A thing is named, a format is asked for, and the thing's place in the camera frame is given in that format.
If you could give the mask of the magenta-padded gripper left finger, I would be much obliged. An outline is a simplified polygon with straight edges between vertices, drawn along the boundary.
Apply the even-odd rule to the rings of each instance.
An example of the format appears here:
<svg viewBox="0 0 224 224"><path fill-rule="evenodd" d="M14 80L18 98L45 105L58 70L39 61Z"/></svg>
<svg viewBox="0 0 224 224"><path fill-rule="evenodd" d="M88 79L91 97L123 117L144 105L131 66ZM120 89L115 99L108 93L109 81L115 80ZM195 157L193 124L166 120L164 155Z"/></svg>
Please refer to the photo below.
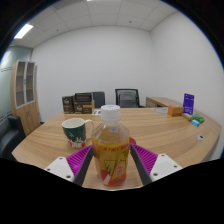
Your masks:
<svg viewBox="0 0 224 224"><path fill-rule="evenodd" d="M82 186L92 157L92 146L87 146L68 157L58 157L45 171Z"/></svg>

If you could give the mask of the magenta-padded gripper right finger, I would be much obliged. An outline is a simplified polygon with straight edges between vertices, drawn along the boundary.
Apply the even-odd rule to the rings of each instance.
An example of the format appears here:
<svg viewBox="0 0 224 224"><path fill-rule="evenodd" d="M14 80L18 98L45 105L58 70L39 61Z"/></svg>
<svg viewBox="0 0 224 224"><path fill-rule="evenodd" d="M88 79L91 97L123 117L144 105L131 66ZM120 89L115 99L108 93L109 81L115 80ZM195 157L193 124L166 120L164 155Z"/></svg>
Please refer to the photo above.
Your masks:
<svg viewBox="0 0 224 224"><path fill-rule="evenodd" d="M143 185L148 185L182 169L164 153L157 155L135 144L131 145L130 152Z"/></svg>

